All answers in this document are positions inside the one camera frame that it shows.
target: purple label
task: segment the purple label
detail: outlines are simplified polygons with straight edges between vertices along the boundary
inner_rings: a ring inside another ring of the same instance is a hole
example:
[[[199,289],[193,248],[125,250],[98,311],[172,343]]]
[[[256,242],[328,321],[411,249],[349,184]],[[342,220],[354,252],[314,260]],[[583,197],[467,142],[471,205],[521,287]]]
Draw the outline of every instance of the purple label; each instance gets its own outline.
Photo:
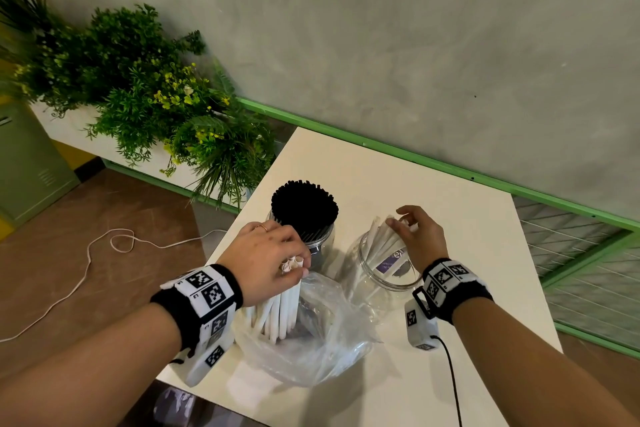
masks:
[[[398,250],[393,255],[389,255],[378,267],[376,267],[376,270],[382,273],[386,272],[391,265],[395,264],[396,261],[403,256],[403,253],[405,253],[404,248],[402,250]]]

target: black cable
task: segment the black cable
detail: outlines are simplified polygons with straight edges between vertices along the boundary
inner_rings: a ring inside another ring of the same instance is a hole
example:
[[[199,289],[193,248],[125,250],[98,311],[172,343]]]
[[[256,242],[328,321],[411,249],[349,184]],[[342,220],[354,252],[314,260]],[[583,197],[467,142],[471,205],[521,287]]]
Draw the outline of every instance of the black cable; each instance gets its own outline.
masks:
[[[437,339],[444,346],[444,351],[447,354],[447,359],[449,360],[449,368],[451,369],[451,381],[453,382],[453,395],[456,398],[456,409],[458,411],[458,423],[460,427],[462,427],[462,415],[460,415],[460,402],[458,402],[458,389],[456,388],[456,375],[453,374],[453,363],[451,362],[451,355],[449,354],[449,350],[447,349],[447,345],[444,344],[444,341],[436,335],[431,336],[432,339]]]

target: green locker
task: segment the green locker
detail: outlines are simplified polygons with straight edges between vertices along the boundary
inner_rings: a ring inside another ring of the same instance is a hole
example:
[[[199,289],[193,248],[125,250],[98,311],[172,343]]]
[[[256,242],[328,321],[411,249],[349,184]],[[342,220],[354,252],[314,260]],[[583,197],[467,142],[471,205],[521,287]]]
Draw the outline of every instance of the green locker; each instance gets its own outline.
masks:
[[[0,105],[0,216],[18,227],[78,184],[27,106]]]

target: hand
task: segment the hand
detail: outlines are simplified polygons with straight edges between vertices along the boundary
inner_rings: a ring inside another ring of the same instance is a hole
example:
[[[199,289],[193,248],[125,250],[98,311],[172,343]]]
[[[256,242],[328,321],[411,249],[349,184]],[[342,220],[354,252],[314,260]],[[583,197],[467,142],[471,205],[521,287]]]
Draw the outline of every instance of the hand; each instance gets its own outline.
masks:
[[[280,264],[286,258],[304,258],[303,268],[284,275]],[[236,277],[242,289],[244,306],[253,306],[295,286],[309,273],[311,252],[296,230],[274,220],[252,221],[240,230],[217,263],[224,265]]]
[[[388,218],[386,223],[402,238],[413,267],[418,272],[424,272],[438,259],[449,258],[444,230],[420,206],[405,205],[398,208],[396,213],[403,214],[401,220],[407,220],[408,225],[394,218]],[[415,223],[418,229],[412,232],[409,227]]]

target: person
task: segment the person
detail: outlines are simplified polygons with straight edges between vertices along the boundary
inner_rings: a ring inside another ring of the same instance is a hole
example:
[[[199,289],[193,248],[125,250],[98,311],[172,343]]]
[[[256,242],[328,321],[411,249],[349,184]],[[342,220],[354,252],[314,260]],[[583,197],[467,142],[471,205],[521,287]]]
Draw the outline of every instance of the person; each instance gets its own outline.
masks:
[[[427,213],[418,206],[397,212],[406,222],[387,224],[404,240],[416,269],[448,259],[444,231]],[[280,263],[292,255],[302,256],[304,267],[282,275]],[[251,306],[306,277],[310,253],[291,227],[266,221],[243,227],[218,263],[235,277],[243,305]],[[593,377],[490,298],[464,300],[451,320],[509,425],[640,425]],[[20,427],[114,426],[183,342],[168,310],[149,303],[5,382],[0,419]]]

